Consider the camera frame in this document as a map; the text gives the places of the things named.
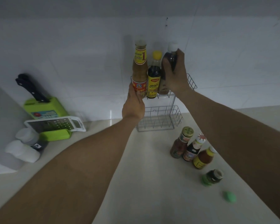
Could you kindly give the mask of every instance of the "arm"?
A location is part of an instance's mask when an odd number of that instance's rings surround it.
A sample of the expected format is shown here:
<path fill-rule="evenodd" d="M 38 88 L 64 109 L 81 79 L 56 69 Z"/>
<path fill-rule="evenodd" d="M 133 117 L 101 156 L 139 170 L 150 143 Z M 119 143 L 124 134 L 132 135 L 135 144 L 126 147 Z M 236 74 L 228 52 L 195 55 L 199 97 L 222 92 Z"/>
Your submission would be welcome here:
<path fill-rule="evenodd" d="M 191 90 L 184 53 L 177 53 L 174 74 L 163 61 L 168 87 L 224 160 L 280 218 L 280 132 Z"/>
<path fill-rule="evenodd" d="M 123 119 L 53 158 L 0 209 L 1 223 L 92 223 L 145 106 L 130 85 Z"/>

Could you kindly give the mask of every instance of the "knife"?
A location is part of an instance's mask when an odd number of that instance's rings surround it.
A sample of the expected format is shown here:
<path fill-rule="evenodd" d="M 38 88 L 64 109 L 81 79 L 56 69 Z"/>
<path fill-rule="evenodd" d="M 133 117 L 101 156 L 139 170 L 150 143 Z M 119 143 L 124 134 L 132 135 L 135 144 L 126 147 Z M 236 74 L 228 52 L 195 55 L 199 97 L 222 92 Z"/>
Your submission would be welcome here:
<path fill-rule="evenodd" d="M 30 81 L 29 76 L 26 74 L 19 74 L 18 78 L 15 79 L 19 86 L 24 87 L 35 100 L 43 103 L 49 103 L 50 100 L 46 98 L 37 88 L 36 86 Z"/>

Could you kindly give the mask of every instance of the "hand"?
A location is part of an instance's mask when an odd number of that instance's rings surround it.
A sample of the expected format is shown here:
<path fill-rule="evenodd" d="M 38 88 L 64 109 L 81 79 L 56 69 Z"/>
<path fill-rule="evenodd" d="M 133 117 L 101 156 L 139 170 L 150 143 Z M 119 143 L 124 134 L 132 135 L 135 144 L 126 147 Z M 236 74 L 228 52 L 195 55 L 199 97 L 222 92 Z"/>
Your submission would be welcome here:
<path fill-rule="evenodd" d="M 145 105 L 141 93 L 135 92 L 132 83 L 130 83 L 127 101 L 122 108 L 122 117 L 132 117 L 140 121 L 144 117 Z"/>
<path fill-rule="evenodd" d="M 163 59 L 162 64 L 165 69 L 166 85 L 177 97 L 190 89 L 184 65 L 184 53 L 180 49 L 177 50 L 177 62 L 174 72 L 172 72 L 171 65 L 166 58 Z"/>

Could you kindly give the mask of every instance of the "yellow label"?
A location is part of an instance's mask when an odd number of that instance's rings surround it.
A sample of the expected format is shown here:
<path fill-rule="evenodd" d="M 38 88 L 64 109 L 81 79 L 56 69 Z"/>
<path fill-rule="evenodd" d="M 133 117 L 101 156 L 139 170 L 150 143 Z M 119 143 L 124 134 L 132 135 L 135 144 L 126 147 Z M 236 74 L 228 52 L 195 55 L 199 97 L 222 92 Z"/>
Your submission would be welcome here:
<path fill-rule="evenodd" d="M 206 150 L 206 154 L 208 154 L 209 156 L 214 156 L 214 153 L 210 150 L 210 148 Z"/>
<path fill-rule="evenodd" d="M 148 77 L 147 81 L 147 97 L 157 96 L 161 77 Z"/>
<path fill-rule="evenodd" d="M 135 63 L 142 65 L 146 62 L 146 49 L 137 49 L 135 50 Z"/>
<path fill-rule="evenodd" d="M 200 159 L 198 158 L 198 156 L 196 156 L 193 160 L 193 164 L 195 167 L 202 169 L 206 164 L 201 162 Z"/>

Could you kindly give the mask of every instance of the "metal spice rack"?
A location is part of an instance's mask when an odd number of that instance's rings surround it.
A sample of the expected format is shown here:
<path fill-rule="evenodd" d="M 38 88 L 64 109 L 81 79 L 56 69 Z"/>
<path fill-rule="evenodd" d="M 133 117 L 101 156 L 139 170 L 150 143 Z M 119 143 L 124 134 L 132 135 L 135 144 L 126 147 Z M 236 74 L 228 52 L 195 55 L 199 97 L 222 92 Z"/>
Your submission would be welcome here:
<path fill-rule="evenodd" d="M 189 86 L 193 90 L 196 89 L 195 82 L 189 74 L 187 75 Z M 181 123 L 182 114 L 178 106 L 174 105 L 175 94 L 171 91 L 165 95 L 157 94 L 158 99 L 163 97 L 170 98 L 168 100 L 169 104 L 167 106 L 146 107 L 144 118 L 136 126 L 138 132 L 173 130 L 175 126 Z"/>

